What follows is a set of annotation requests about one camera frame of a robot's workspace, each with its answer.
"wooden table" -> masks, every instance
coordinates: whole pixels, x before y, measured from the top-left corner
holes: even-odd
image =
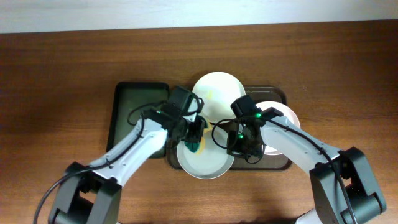
[[[362,150],[387,200],[387,212],[370,223],[396,223],[397,30],[398,21],[368,21],[2,34],[0,223],[30,223],[71,162],[104,153],[118,82],[192,87],[213,71],[280,87],[304,130]],[[310,179],[297,166],[199,180],[160,159],[127,183],[119,220],[238,223],[311,208]]]

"brown tabletop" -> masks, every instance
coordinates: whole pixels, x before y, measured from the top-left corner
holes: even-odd
[[[120,81],[192,87],[223,71],[285,91],[302,128],[367,155],[398,220],[398,21],[0,35],[0,223],[30,223],[73,161],[105,152]],[[40,216],[47,222],[55,194]],[[149,160],[123,189],[119,221],[238,223],[313,208],[310,179],[230,171],[200,180]]]

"white wall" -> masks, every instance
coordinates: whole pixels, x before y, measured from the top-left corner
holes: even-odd
[[[2,0],[0,32],[398,19],[398,0]]]

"tray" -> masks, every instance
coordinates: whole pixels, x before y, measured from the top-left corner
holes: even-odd
[[[246,94],[250,95],[256,102],[262,101],[276,101],[279,103],[287,104],[286,96],[283,91],[273,86],[245,86]],[[177,170],[182,170],[180,163],[177,159],[177,147],[166,148],[166,160],[171,167]],[[288,169],[292,165],[290,161],[283,154],[277,156],[264,155],[260,162],[257,164],[248,164],[244,159],[235,157],[235,160],[230,170],[274,170],[282,171]]]

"white plate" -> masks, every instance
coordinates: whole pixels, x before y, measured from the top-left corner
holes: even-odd
[[[274,102],[274,101],[261,102],[261,103],[258,103],[256,106],[258,108],[260,108],[261,110],[266,110],[271,107],[279,110],[289,119],[289,121],[291,121],[294,125],[296,125],[298,128],[301,129],[299,118],[292,111],[292,109],[290,109],[288,106],[286,106],[282,103]],[[266,146],[266,149],[264,150],[264,154],[270,155],[270,156],[275,156],[275,155],[280,155],[281,152],[277,151],[273,147]]]
[[[201,77],[192,92],[203,98],[205,105],[200,115],[212,123],[235,118],[231,104],[246,94],[242,83],[225,72],[212,72]]]
[[[228,134],[221,128],[215,130],[215,139],[218,144],[226,146]],[[177,146],[177,158],[181,167],[190,175],[199,179],[213,179],[223,175],[229,170],[234,157],[226,153],[226,149],[218,147],[211,138],[211,131],[203,134],[200,144],[203,144],[197,152],[191,152],[184,142]]]

